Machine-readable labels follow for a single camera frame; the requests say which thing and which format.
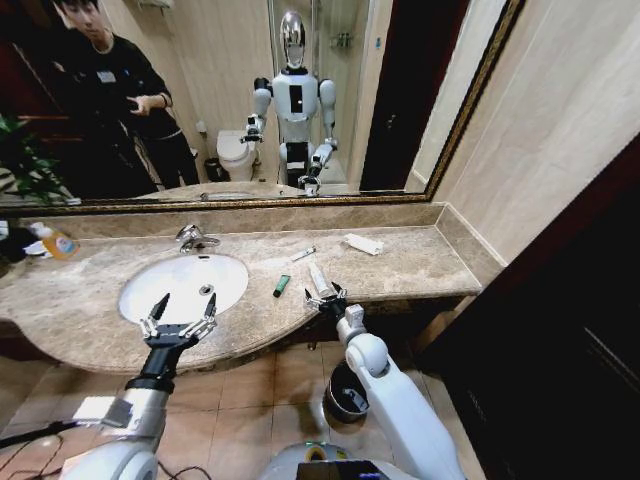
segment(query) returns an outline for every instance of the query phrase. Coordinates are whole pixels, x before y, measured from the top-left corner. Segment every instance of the black trash bin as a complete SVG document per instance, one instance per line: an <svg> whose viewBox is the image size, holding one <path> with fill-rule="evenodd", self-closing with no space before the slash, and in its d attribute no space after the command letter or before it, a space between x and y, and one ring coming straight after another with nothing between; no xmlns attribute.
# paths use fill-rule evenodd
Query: black trash bin
<svg viewBox="0 0 640 480"><path fill-rule="evenodd" d="M207 158L204 161L204 169L207 171L207 177L211 182L225 182L229 180L229 174L220 165L220 160L216 157Z"/></svg>
<svg viewBox="0 0 640 480"><path fill-rule="evenodd" d="M323 403L333 418L342 423L357 422L367 414L367 392L345 360L333 370Z"/></svg>

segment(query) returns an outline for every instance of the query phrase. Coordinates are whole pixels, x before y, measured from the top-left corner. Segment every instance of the marble countertop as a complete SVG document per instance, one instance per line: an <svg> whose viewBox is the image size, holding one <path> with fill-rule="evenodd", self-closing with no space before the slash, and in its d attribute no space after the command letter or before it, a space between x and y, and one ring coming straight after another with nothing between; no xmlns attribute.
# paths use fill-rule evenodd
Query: marble countertop
<svg viewBox="0 0 640 480"><path fill-rule="evenodd" d="M353 232L384 242L370 256L344 242ZM216 316L218 327L181 357L179 369L211 367L257 351L315 316L304 306L313 289L308 263L349 291L350 302L474 295L481 286L434 226L382 227L219 235L215 253L244 262L249 285L240 301ZM317 252L297 262L289 256ZM67 261L30 259L0 279L0 317L15 322L42 351L75 367L137 373L148 348L140 329L118 313L119 293L137 271L179 255L173 237L84 240ZM280 275L283 295L272 295Z"/></svg>

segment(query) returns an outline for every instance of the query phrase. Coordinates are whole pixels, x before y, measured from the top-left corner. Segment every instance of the chrome faucet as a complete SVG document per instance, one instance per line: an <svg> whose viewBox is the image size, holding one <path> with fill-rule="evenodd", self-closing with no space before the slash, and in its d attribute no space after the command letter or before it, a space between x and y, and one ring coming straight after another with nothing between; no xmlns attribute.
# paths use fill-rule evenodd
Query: chrome faucet
<svg viewBox="0 0 640 480"><path fill-rule="evenodd" d="M211 235L205 235L195 225L185 225L176 235L176 242L182 242L180 253L189 253L193 248L217 247L220 240Z"/></svg>

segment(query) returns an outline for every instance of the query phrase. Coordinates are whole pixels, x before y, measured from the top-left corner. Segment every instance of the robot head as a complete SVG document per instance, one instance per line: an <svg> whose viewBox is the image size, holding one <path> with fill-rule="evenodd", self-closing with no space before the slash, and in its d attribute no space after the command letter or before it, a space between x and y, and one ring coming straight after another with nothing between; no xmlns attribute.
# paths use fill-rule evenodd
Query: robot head
<svg viewBox="0 0 640 480"><path fill-rule="evenodd" d="M304 58L304 25L297 12L287 12L280 24L280 37L284 48L287 67L297 70L302 67Z"/></svg>

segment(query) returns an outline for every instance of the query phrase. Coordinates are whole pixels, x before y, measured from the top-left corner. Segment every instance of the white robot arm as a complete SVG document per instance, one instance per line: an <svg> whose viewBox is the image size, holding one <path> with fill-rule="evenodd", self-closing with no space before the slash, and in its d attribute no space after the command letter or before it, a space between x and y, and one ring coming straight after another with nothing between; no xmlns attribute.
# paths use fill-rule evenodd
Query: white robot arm
<svg viewBox="0 0 640 480"><path fill-rule="evenodd" d="M313 152L307 174L298 180L300 188L307 195L315 195L320 188L320 172L331 159L331 155L338 149L338 139L333 137L333 128L336 124L336 86L332 80L322 80L318 86L318 96L322 107L322 123L326 138L324 143Z"/></svg>
<svg viewBox="0 0 640 480"><path fill-rule="evenodd" d="M101 445L71 462L62 475L64 480L156 478L155 451L164 432L166 404L173 392L178 360L184 350L195 346L217 325L215 292L201 319L186 325L158 325L169 297L165 295L140 322L151 352L140 374L127 382L123 398L88 397L74 415L80 425L110 427L105 435L118 441Z"/></svg>
<svg viewBox="0 0 640 480"><path fill-rule="evenodd" d="M247 117L247 134L240 139L244 142L262 142L264 129L267 126L267 110L271 103L273 91L269 80L256 78L253 81L254 113Z"/></svg>
<svg viewBox="0 0 640 480"><path fill-rule="evenodd" d="M382 339L367 333L360 305L346 307L346 291L334 284L338 295L307 303L332 315L346 360L367 393L371 411L385 433L397 466L426 480L464 480L456 448L438 416L413 381L389 356Z"/></svg>

